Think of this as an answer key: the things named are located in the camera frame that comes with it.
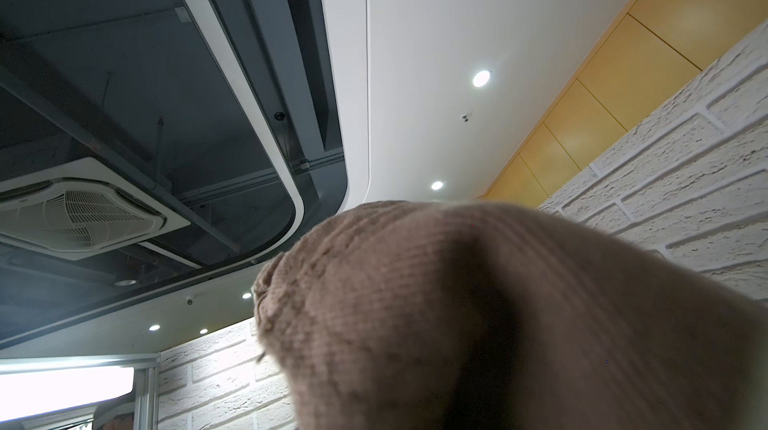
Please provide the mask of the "brown trousers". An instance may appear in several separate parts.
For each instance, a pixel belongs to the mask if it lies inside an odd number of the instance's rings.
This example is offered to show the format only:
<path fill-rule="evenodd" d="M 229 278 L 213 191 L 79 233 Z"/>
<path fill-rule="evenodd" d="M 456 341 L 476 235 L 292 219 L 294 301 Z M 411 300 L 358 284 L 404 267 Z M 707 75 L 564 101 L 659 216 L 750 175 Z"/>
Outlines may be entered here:
<path fill-rule="evenodd" d="M 513 205 L 384 201 L 254 286 L 302 429 L 763 429 L 767 309 Z"/>

